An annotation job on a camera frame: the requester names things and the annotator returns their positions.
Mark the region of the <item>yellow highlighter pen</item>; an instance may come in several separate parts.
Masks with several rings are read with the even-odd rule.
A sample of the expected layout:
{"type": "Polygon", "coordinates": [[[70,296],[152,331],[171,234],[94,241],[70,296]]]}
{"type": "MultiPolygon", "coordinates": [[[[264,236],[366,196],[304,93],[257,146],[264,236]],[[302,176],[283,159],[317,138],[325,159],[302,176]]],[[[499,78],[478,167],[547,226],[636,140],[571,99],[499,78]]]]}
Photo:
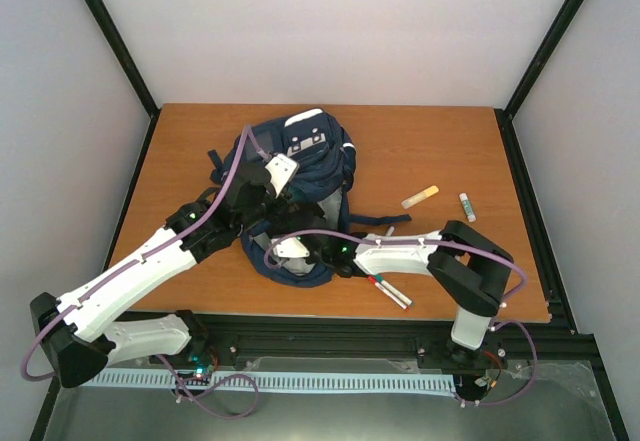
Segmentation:
{"type": "Polygon", "coordinates": [[[425,201],[426,199],[434,196],[439,193],[439,188],[435,185],[432,185],[422,191],[406,198],[401,202],[401,206],[404,209],[409,209],[410,207],[415,206],[416,204],[425,201]]]}

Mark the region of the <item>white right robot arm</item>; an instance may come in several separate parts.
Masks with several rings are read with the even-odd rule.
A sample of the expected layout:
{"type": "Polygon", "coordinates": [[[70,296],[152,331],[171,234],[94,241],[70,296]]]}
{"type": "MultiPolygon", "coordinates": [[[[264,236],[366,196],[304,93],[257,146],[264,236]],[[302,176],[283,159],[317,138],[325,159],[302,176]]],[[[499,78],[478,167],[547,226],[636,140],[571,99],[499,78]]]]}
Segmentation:
{"type": "Polygon", "coordinates": [[[311,262],[320,262],[342,277],[389,273],[433,277],[457,305],[451,345],[469,352],[481,348],[515,270],[511,254],[461,221],[414,236],[339,236],[312,230],[296,240],[311,262]]]}

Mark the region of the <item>navy blue backpack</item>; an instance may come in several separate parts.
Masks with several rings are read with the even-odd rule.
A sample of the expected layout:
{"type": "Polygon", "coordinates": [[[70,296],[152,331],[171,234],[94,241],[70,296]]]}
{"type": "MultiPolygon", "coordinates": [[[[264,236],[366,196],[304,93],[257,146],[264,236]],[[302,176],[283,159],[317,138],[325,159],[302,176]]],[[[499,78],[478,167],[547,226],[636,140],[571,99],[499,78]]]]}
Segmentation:
{"type": "MultiPolygon", "coordinates": [[[[314,108],[292,116],[265,121],[252,127],[257,146],[271,154],[282,153],[298,163],[288,185],[294,202],[322,209],[328,230],[347,234],[353,224],[384,226],[409,222],[411,216],[370,217],[350,212],[348,192],[356,173],[356,147],[346,129],[328,112],[314,108]]],[[[315,288],[331,281],[334,272],[321,263],[290,260],[271,269],[264,262],[270,245],[267,222],[240,237],[254,269],[285,286],[315,288]]]]}

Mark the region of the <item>red cap whiteboard marker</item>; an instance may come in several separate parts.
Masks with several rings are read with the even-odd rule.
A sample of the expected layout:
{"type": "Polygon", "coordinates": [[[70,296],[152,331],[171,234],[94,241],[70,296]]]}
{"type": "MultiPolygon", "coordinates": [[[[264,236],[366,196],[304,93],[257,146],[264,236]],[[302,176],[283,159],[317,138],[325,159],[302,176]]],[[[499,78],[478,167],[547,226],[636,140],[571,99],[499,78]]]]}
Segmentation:
{"type": "Polygon", "coordinates": [[[367,280],[375,286],[380,292],[382,292],[386,297],[391,299],[395,304],[397,304],[402,310],[406,311],[408,309],[408,305],[405,304],[398,296],[392,293],[388,288],[383,286],[381,282],[377,281],[374,277],[368,276],[367,280]]]}

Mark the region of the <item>green cap whiteboard marker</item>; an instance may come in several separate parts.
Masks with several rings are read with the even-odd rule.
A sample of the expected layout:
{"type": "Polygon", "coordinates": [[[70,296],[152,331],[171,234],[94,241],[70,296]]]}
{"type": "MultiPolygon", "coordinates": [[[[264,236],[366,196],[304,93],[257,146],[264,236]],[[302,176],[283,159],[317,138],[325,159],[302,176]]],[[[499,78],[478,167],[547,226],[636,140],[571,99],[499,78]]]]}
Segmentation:
{"type": "Polygon", "coordinates": [[[386,288],[388,288],[392,293],[394,293],[396,296],[398,296],[405,304],[408,305],[408,308],[413,305],[413,301],[408,296],[406,296],[404,293],[402,293],[400,290],[398,290],[396,287],[394,287],[391,283],[389,283],[382,276],[376,275],[374,278],[377,281],[381,282],[381,284],[383,286],[385,286],[386,288]]]}

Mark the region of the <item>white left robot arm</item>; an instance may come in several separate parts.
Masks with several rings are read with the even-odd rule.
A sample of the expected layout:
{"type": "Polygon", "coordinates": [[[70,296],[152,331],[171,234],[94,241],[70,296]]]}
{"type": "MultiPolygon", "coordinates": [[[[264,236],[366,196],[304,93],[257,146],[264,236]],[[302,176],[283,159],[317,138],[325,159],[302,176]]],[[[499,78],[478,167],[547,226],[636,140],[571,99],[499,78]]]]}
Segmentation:
{"type": "Polygon", "coordinates": [[[236,163],[216,195],[204,194],[183,205],[119,263],[59,297],[44,292],[34,298],[30,311],[36,344],[52,376],[73,388],[108,366],[135,358],[177,355],[186,363],[201,361],[208,335],[192,312],[125,322],[119,316],[283,210],[298,169],[298,163],[283,154],[267,163],[236,163]]]}

